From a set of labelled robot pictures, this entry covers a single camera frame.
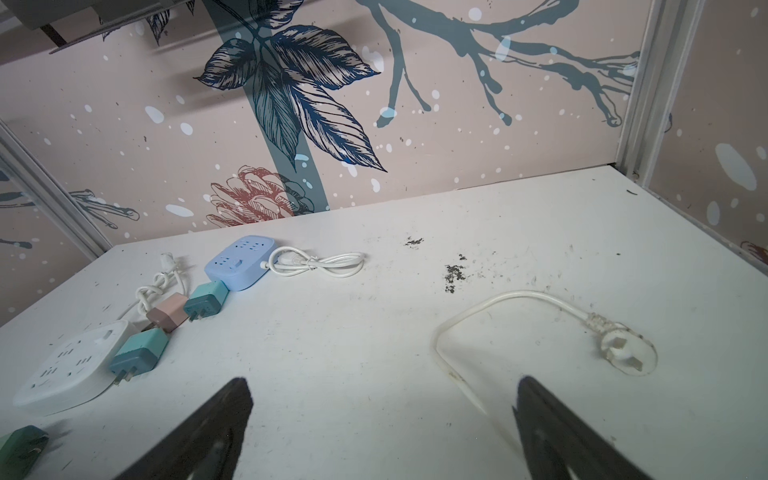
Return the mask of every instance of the white table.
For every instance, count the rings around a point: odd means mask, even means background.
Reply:
[[[153,372],[87,404],[42,419],[12,407],[62,340],[116,317],[160,253],[198,284],[247,234],[369,258],[344,280],[268,273],[177,329]],[[453,294],[446,265],[468,277]],[[30,478],[112,478],[244,376],[254,407],[235,478],[526,478],[428,354],[443,320],[520,289],[626,323],[660,362],[626,376],[567,314],[494,306],[442,348],[510,429],[532,374],[657,479],[768,477],[768,279],[609,167],[115,247],[0,328],[0,432],[55,437]]]

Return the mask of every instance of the coiled white cable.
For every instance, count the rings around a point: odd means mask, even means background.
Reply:
[[[185,296],[187,295],[187,288],[185,287],[184,282],[181,281],[179,266],[176,263],[176,260],[174,260],[174,256],[170,253],[162,253],[161,263],[162,268],[165,271],[154,274],[152,285],[142,285],[136,289],[136,301],[120,314],[117,318],[118,320],[123,318],[126,313],[130,312],[136,305],[138,305],[136,310],[139,312],[140,316],[147,315],[147,312],[152,310],[152,305],[149,303],[149,296],[152,294],[162,295],[165,292],[165,288],[170,285],[171,278],[176,279],[177,284],[181,288],[181,294]]]
[[[365,254],[358,252],[319,259],[298,248],[278,247],[268,261],[261,263],[261,267],[280,276],[294,276],[317,269],[336,278],[346,278],[358,273],[365,259]]]

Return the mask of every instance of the printed leaf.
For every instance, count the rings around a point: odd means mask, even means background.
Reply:
[[[277,54],[288,68],[331,90],[378,74],[333,30],[296,25],[272,39]]]
[[[21,241],[15,242],[13,240],[3,240],[2,238],[0,238],[0,243],[5,243],[7,245],[13,245],[14,247],[19,247],[19,248],[25,248],[27,250],[31,250],[32,249],[32,244],[29,243],[29,242],[21,242]]]
[[[0,194],[0,208],[31,207],[34,204],[23,192],[3,192]]]
[[[253,79],[253,103],[256,119],[266,137],[282,151],[296,169],[299,122],[280,79],[280,71],[262,61]]]
[[[78,190],[69,192],[69,194],[72,196],[75,204],[77,204],[85,213],[113,230],[116,230],[118,226],[108,220],[104,214],[118,215],[119,217],[130,218],[133,221],[138,221],[139,218],[141,218],[136,210],[109,205],[104,199],[96,198],[94,193],[90,190]]]
[[[163,34],[163,30],[165,30],[165,25],[168,25],[169,19],[170,10],[147,17],[147,23],[149,24],[149,28],[152,31],[152,35],[154,35],[154,40],[157,42],[158,47],[160,46],[160,35]]]
[[[323,87],[293,70],[283,71],[283,83],[302,130],[315,145],[347,164],[386,171],[360,124]]]
[[[245,85],[256,70],[256,50],[249,41],[231,38],[224,42],[205,64],[195,79],[209,87],[231,90]]]
[[[251,17],[260,27],[288,25],[304,0],[248,0]]]
[[[101,19],[101,17],[99,17],[99,18],[98,18],[98,24],[99,24],[99,25],[103,25],[103,24],[104,24],[104,20],[102,20],[102,19]],[[114,31],[114,30],[110,30],[110,31],[107,31],[107,32],[105,32],[105,33],[102,33],[102,34],[101,34],[101,41],[105,41],[105,40],[107,39],[107,35],[109,35],[109,34],[110,34],[110,33],[112,33],[113,31]]]

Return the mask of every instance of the power cord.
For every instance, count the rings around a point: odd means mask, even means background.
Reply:
[[[261,263],[261,267],[272,270],[280,276],[294,276],[307,270],[321,270],[336,278],[346,278],[358,273],[365,259],[364,253],[357,252],[318,259],[298,248],[278,247],[272,252],[268,261]]]
[[[480,413],[488,417],[498,434],[519,455],[523,455],[522,446],[519,442],[498,420],[494,419],[488,413],[485,404],[480,400],[480,397],[477,396],[472,388],[470,388],[467,381],[464,380],[464,377],[445,361],[437,350],[440,336],[450,330],[453,326],[496,303],[513,298],[535,298],[544,300],[581,320],[589,329],[602,335],[600,351],[603,358],[628,375],[648,375],[656,369],[658,363],[656,347],[642,335],[637,334],[621,323],[612,322],[604,316],[596,313],[586,313],[570,303],[566,303],[547,293],[535,292],[532,290],[517,290],[514,292],[502,293],[501,295],[489,298],[485,302],[475,305],[472,308],[447,319],[444,323],[440,324],[432,334],[432,338],[429,342],[429,353],[432,356],[432,359],[435,360],[440,369],[456,384],[456,386],[458,386],[464,396],[472,402],[472,405],[474,405]]]
[[[139,312],[140,316],[147,315],[147,312],[152,310],[152,305],[149,303],[149,297],[153,294],[162,295],[165,292],[166,287],[170,286],[172,278],[176,279],[177,284],[181,288],[182,295],[187,295],[187,288],[184,286],[184,282],[181,281],[179,265],[174,259],[174,256],[171,253],[161,253],[160,260],[163,271],[154,274],[152,285],[143,285],[136,289],[136,301],[129,305],[116,320],[123,318],[136,305],[138,305],[136,310]]]

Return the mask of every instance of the teal phone charger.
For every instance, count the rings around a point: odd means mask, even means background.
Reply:
[[[221,311],[229,292],[221,280],[199,285],[184,304],[184,312],[189,315],[190,322],[197,318],[216,315]]]
[[[114,380],[115,385],[123,379],[129,382],[134,375],[152,370],[167,344],[168,335],[159,328],[137,333],[129,338],[109,364],[109,369],[118,376]]]

